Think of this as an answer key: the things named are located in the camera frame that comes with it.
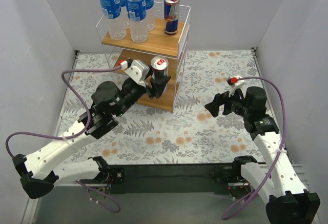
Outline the Red Bull can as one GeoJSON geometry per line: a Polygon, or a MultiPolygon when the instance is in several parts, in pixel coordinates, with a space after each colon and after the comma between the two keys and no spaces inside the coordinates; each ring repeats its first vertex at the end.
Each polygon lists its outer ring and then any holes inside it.
{"type": "Polygon", "coordinates": [[[152,75],[151,78],[158,79],[169,76],[169,61],[162,56],[155,56],[151,60],[152,75]]]}
{"type": "Polygon", "coordinates": [[[180,0],[164,0],[164,32],[166,34],[176,34],[179,20],[180,0]]]}

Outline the small Pocari Sweat bottle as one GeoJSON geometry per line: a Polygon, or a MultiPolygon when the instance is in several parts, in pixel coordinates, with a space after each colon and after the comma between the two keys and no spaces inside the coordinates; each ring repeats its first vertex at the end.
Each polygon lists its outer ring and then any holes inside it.
{"type": "Polygon", "coordinates": [[[146,0],[126,0],[126,6],[131,40],[136,43],[145,42],[148,39],[146,0]]]}

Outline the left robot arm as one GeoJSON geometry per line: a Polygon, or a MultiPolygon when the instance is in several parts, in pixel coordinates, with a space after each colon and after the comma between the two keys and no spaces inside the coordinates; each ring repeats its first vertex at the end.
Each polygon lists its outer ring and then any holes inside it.
{"type": "Polygon", "coordinates": [[[123,180],[115,174],[122,173],[123,169],[112,170],[101,156],[71,164],[65,164],[64,160],[109,133],[118,125],[115,117],[122,116],[144,94],[159,98],[170,79],[170,76],[151,78],[151,86],[143,87],[128,78],[121,89],[111,81],[101,83],[91,96],[91,108],[74,122],[60,140],[54,140],[29,155],[13,157],[13,164],[27,195],[37,199],[58,185],[77,180],[87,184],[122,183],[123,180]]]}

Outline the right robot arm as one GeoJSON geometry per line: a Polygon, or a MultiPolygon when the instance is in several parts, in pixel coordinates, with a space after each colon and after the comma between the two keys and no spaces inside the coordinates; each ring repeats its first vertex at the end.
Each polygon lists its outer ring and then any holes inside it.
{"type": "Polygon", "coordinates": [[[264,172],[251,157],[234,160],[232,176],[236,181],[248,181],[254,193],[265,204],[270,223],[312,223],[320,206],[317,193],[308,191],[295,172],[285,149],[279,147],[282,137],[272,117],[266,113],[267,96],[260,87],[216,94],[205,108],[213,117],[235,113],[243,118],[244,127],[261,152],[268,168],[264,172]]]}

